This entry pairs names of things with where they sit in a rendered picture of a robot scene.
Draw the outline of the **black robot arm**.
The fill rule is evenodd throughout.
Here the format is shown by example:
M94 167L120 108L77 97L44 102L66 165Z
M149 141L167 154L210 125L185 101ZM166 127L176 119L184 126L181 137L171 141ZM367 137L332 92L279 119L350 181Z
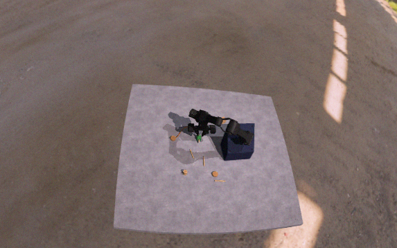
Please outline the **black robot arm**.
M254 136L254 134L252 134L249 131L244 131L240 128L240 124L231 119L231 118L221 118L221 117L215 117L215 116L211 116L208 112L204 111L204 110L195 110L192 109L189 112L189 117L194 118L196 120L196 122L199 124L203 124L206 125L207 123L212 123L214 125L217 125L218 127L221 127L221 124L223 122L223 120L229 120L229 124L227 126L226 131L224 131L222 129L223 132L229 134L229 135L238 135L240 137L240 142L244 143L244 145L250 145L252 138Z

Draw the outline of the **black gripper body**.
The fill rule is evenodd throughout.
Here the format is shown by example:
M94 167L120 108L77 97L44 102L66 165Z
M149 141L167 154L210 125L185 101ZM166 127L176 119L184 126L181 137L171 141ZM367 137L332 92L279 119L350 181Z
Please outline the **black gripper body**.
M203 124L199 123L198 126L197 125L194 126L194 123L189 123L188 124L188 132L194 132L194 129L195 129L195 132L198 132L199 130L208 132L210 130L211 134L215 134L216 133L215 125L208 126L208 124L203 125Z

